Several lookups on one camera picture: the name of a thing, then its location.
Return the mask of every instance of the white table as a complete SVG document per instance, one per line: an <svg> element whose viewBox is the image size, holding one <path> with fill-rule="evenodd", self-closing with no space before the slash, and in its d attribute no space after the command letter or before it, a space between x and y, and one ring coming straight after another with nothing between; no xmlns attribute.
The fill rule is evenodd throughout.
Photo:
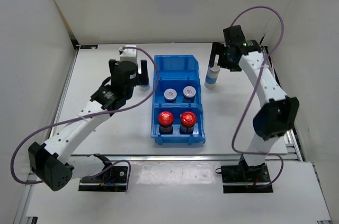
<svg viewBox="0 0 339 224"><path fill-rule="evenodd" d="M310 163L286 162L273 193L223 194L218 162L134 162L127 193L34 188L28 216L38 224L232 223L317 224L329 220ZM280 163L270 161L272 177Z"/></svg>
<svg viewBox="0 0 339 224"><path fill-rule="evenodd" d="M99 45L97 49L80 49L70 78L60 121L75 117L90 96L98 89L102 80L109 76L109 59L119 59L118 48L122 44ZM140 47L153 55L194 55L199 62L201 97L204 112L206 143L198 145L164 144L159 146L150 137L151 98L140 107L115 114L100 125L75 150L75 154L100 153L106 155L214 155L234 154L231 138L253 90L244 72L229 72L223 69L214 89L207 89L203 83L209 61L210 43L141 44ZM147 59L138 52L139 59ZM150 82L153 82L153 65L148 61ZM149 92L135 88L127 105L142 100ZM236 147L246 150L254 130L252 119L259 110L259 101L253 101L236 141ZM272 153L286 154L281 138L272 148Z"/></svg>

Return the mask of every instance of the red bottle cap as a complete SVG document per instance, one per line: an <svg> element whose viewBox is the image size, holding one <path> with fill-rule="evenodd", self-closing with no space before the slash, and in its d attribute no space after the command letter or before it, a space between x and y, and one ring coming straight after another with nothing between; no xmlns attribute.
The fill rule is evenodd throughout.
<svg viewBox="0 0 339 224"><path fill-rule="evenodd" d="M174 116L171 112L163 111L159 114L158 121L162 126L170 126L174 121Z"/></svg>
<svg viewBox="0 0 339 224"><path fill-rule="evenodd" d="M181 123L184 126L194 126L195 123L197 122L197 116L190 111L183 112L181 115Z"/></svg>

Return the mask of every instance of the blue container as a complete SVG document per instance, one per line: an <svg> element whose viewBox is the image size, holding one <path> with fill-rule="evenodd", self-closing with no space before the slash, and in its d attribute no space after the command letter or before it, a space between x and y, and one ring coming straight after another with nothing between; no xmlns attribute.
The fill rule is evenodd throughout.
<svg viewBox="0 0 339 224"><path fill-rule="evenodd" d="M159 68L159 86L153 95L151 137L159 145L163 143L186 143L189 145L205 143L198 61L192 55L155 56L154 60ZM156 76L156 71L154 71L153 86L155 86ZM186 86L193 86L197 90L193 103L183 102L183 90ZM168 88L177 91L175 103L165 101L164 92ZM170 135L159 133L158 115L162 111L170 111L174 115L173 133ZM191 135L180 134L179 131L180 115L185 111L192 111L197 116L197 122Z"/></svg>

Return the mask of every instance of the bottle with white cap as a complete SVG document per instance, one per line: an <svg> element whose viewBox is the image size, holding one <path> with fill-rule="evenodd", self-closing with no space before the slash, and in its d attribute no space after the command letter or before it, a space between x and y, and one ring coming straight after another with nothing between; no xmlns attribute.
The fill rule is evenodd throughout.
<svg viewBox="0 0 339 224"><path fill-rule="evenodd" d="M195 99L195 95L197 94L197 90L193 86L186 86L183 91L184 103L193 103Z"/></svg>
<svg viewBox="0 0 339 224"><path fill-rule="evenodd" d="M165 101L175 102L176 97L177 97L176 90L175 89L171 89L171 88L167 89L164 92L164 97L165 97Z"/></svg>
<svg viewBox="0 0 339 224"><path fill-rule="evenodd" d="M212 68L208 67L206 79L204 86L206 88L214 88L217 82L217 78L219 76L220 66L215 62Z"/></svg>

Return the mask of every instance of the white bottle cap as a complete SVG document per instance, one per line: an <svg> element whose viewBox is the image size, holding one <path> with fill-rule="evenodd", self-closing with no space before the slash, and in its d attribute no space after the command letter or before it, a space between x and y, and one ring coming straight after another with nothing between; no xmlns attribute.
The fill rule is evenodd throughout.
<svg viewBox="0 0 339 224"><path fill-rule="evenodd" d="M166 101L175 101L177 96L176 90L169 88L164 92L164 96Z"/></svg>
<svg viewBox="0 0 339 224"><path fill-rule="evenodd" d="M183 92L185 98L194 98L197 94L197 90L193 86L186 86Z"/></svg>

